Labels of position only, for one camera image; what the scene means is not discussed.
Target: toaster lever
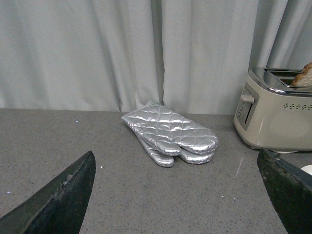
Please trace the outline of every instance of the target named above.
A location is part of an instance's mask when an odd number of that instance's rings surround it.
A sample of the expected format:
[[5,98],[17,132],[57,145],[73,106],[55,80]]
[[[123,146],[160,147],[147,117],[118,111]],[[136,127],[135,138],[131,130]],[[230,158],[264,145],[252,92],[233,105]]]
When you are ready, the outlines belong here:
[[251,95],[241,95],[241,96],[240,96],[240,99],[241,99],[243,102],[247,102],[247,103],[251,103],[251,104],[254,103],[254,97],[251,96]]

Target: quilted oven mitt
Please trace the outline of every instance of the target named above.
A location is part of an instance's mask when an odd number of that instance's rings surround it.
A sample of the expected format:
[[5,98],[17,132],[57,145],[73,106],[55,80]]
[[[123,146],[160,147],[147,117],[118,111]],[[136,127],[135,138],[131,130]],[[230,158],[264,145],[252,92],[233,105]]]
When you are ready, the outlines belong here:
[[160,157],[179,155],[189,163],[201,164],[211,160],[218,144],[213,131],[158,103],[130,112],[122,119],[150,156],[152,150]]

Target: gray speckled countertop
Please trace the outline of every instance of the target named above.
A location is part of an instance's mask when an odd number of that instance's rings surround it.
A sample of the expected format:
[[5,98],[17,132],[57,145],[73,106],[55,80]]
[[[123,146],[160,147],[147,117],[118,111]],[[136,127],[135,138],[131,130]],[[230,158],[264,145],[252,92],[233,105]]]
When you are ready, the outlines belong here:
[[0,216],[92,150],[97,162],[81,234],[286,234],[264,187],[258,151],[233,116],[185,117],[214,130],[204,165],[157,166],[119,112],[0,109]]

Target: white curtain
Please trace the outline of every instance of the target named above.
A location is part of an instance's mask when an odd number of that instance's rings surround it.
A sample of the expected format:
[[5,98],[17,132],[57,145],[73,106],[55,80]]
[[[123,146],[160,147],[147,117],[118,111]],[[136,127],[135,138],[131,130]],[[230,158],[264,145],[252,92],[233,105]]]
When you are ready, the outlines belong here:
[[0,108],[234,114],[311,38],[311,0],[0,0]]

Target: beige toaster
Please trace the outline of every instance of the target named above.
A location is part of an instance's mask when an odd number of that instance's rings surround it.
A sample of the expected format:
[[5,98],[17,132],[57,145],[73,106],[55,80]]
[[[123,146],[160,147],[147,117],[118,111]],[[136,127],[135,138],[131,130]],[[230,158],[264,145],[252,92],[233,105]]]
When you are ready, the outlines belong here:
[[312,87],[293,87],[300,70],[253,68],[234,125],[252,148],[312,150]]

